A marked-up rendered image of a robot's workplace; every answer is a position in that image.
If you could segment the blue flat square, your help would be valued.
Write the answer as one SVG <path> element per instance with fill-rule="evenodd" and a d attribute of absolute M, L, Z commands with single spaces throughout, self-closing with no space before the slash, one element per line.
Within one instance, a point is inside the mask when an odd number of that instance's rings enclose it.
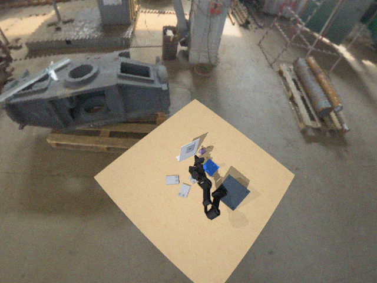
<path fill-rule="evenodd" d="M 203 165 L 203 168 L 205 169 L 205 172 L 207 172 L 211 176 L 219 167 L 210 159 L 208 159 L 208 161 L 206 161 Z"/>

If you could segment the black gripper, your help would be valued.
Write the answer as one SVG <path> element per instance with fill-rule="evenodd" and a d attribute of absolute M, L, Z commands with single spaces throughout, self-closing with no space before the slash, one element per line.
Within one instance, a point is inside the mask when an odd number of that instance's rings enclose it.
<path fill-rule="evenodd" d="M 194 166 L 197 166 L 198 167 L 198 172 L 205 172 L 205 169 L 203 168 L 203 164 L 204 163 L 204 158 L 199 158 L 197 155 L 195 155 L 194 157 L 195 159 L 195 162 L 194 162 Z"/>

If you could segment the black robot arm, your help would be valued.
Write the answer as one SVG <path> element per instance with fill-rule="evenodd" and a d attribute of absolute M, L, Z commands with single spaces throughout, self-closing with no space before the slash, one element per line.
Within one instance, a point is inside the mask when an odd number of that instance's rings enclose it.
<path fill-rule="evenodd" d="M 199 186 L 203 189 L 203 206 L 204 206 L 204 213 L 207 215 L 208 219 L 213 220 L 214 218 L 220 216 L 220 210 L 219 210 L 219 203 L 220 199 L 227 196 L 228 191 L 226 191 L 223 187 L 220 189 L 215 190 L 213 193 L 211 193 L 213 199 L 213 202 L 211 201 L 210 197 L 210 189 L 212 187 L 211 181 L 207 178 L 205 172 L 198 172 L 197 166 L 189 166 L 188 171 L 193 179 L 196 179 L 199 184 Z M 203 183 L 202 183 L 203 182 Z M 207 210 L 207 206 L 211 204 L 211 209 Z"/>

